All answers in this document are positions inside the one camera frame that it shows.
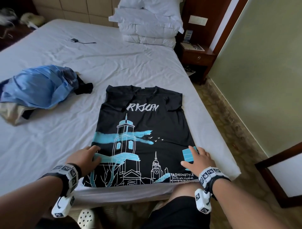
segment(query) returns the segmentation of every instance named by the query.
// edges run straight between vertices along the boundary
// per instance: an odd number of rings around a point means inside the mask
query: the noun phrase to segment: bed
[[[72,43],[76,38],[81,42]],[[40,65],[67,66],[92,82],[92,94],[70,94],[53,110],[35,111],[19,126],[0,119],[0,195],[35,181],[91,144],[108,85],[158,86],[183,93],[183,110],[197,146],[235,179],[240,170],[172,48],[123,42],[117,28],[53,20],[0,52],[0,81]],[[175,183],[75,190],[76,204],[132,202],[170,193]]]

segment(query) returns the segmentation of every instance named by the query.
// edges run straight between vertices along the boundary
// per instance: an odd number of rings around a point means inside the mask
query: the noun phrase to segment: green wall
[[[209,76],[268,156],[302,142],[302,1],[249,0]]]

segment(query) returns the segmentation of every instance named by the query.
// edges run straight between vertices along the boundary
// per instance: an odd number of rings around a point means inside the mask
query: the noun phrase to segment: marble floor
[[[214,94],[211,86],[207,83],[202,86],[194,84],[194,87],[241,169],[242,174],[234,183],[260,199],[290,228],[302,228],[302,207],[280,208],[274,195],[254,166],[263,157],[247,144],[243,136],[238,135],[236,122],[233,122],[232,119],[230,121],[230,117],[226,117],[225,107],[221,107],[222,103],[218,101],[218,96]],[[218,202],[213,200],[211,204],[213,210],[210,228],[231,228]],[[140,227],[155,205],[156,202],[114,205],[98,208],[97,211],[104,228],[132,229]],[[77,219],[79,212],[71,212],[70,215]]]

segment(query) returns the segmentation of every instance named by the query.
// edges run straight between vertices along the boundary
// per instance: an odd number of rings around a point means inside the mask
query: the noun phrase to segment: t-shirt sleeve
[[[182,94],[177,93],[175,95],[166,96],[165,103],[167,111],[175,111],[180,109],[182,106]]]
[[[106,100],[102,106],[111,107],[117,111],[123,111],[132,100],[133,95],[121,94],[117,92],[107,92]]]

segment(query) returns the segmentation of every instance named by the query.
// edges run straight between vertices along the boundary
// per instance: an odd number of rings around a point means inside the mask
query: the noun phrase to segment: nightstand
[[[203,45],[201,45],[201,47],[204,51],[188,50],[184,49],[184,47],[178,43],[174,49],[182,65],[206,66],[205,71],[200,75],[200,85],[206,82],[206,76],[216,59],[216,55],[209,49],[209,47]]]
[[[5,26],[0,25],[0,37],[3,36],[5,29]],[[28,28],[27,25],[16,24],[14,28],[7,31],[4,39],[0,39],[0,51],[21,40],[23,37],[26,37],[32,31],[33,30]]]

